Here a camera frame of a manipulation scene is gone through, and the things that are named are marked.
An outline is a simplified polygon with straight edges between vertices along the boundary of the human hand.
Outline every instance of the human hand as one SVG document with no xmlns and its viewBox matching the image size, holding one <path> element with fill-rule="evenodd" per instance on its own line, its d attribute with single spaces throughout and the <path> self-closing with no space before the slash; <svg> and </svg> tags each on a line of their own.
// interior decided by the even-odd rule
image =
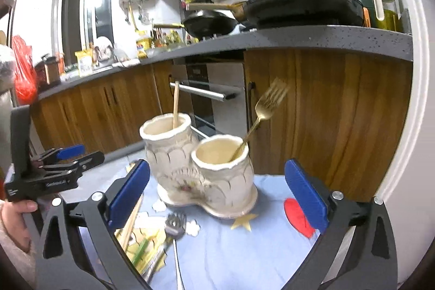
<svg viewBox="0 0 435 290">
<path fill-rule="evenodd" d="M 37 209 L 38 204 L 31 200 L 22 200 L 14 203 L 5 201 L 1 209 L 0 217 L 8 236 L 17 247 L 26 253 L 30 250 L 30 234 L 21 214 L 32 213 Z"/>
</svg>

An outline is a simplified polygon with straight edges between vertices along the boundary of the person's arm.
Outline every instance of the person's arm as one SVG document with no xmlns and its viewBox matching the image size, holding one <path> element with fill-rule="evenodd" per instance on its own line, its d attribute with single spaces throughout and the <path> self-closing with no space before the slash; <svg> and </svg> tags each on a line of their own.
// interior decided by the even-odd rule
<svg viewBox="0 0 435 290">
<path fill-rule="evenodd" d="M 21 276 L 34 287 L 34 247 L 22 213 L 31 213 L 38 208 L 35 202 L 18 203 L 0 200 L 0 244 Z"/>
</svg>

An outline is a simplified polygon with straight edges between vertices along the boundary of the granite countertop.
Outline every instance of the granite countertop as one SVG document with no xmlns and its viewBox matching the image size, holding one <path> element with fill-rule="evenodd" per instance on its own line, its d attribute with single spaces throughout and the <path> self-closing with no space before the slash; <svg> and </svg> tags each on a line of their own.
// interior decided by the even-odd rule
<svg viewBox="0 0 435 290">
<path fill-rule="evenodd" d="M 400 32 L 358 26 L 290 26 L 208 39 L 200 43 L 141 59 L 142 66 L 192 55 L 254 48 L 329 48 L 368 55 L 385 55 L 412 61 L 412 36 Z M 115 67 L 83 78 L 71 79 L 42 92 L 38 99 L 129 68 Z"/>
</svg>

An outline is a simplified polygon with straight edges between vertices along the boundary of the blue gripper pad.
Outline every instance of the blue gripper pad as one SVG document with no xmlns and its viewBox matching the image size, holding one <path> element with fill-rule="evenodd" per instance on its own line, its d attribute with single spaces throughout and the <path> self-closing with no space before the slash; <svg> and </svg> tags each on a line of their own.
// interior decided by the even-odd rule
<svg viewBox="0 0 435 290">
<path fill-rule="evenodd" d="M 326 205 L 307 180 L 303 168 L 294 158 L 286 162 L 284 176 L 310 225 L 324 233 L 328 227 Z"/>
<path fill-rule="evenodd" d="M 68 158 L 73 158 L 79 155 L 82 155 L 86 152 L 86 149 L 83 144 L 74 145 L 69 148 L 63 148 L 56 155 L 58 160 L 66 160 Z"/>
<path fill-rule="evenodd" d="M 125 226 L 149 180 L 150 166 L 146 161 L 141 160 L 134 166 L 127 181 L 109 206 L 107 224 L 110 231 L 115 232 Z"/>
</svg>

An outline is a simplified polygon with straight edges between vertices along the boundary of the table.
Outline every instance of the table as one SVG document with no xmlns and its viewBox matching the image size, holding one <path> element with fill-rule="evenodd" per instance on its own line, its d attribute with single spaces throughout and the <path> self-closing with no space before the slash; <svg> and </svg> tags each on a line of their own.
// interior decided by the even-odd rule
<svg viewBox="0 0 435 290">
<path fill-rule="evenodd" d="M 107 190 L 115 178 L 124 175 L 125 171 L 120 171 L 101 185 L 100 190 Z M 250 222 L 251 232 L 242 226 L 231 230 L 233 220 L 213 218 L 197 206 L 176 208 L 201 226 L 197 237 L 185 235 L 177 242 L 186 290 L 280 290 L 310 252 L 320 233 L 316 230 L 308 239 L 288 222 L 283 204 L 294 196 L 284 176 L 255 176 L 254 183 L 258 201 L 252 213 L 258 217 Z M 156 213 L 151 206 L 157 200 L 157 182 L 151 177 L 140 211 L 148 212 L 149 216 L 171 212 L 168 208 Z M 172 247 L 166 266 L 154 275 L 151 287 L 177 290 Z"/>
</svg>

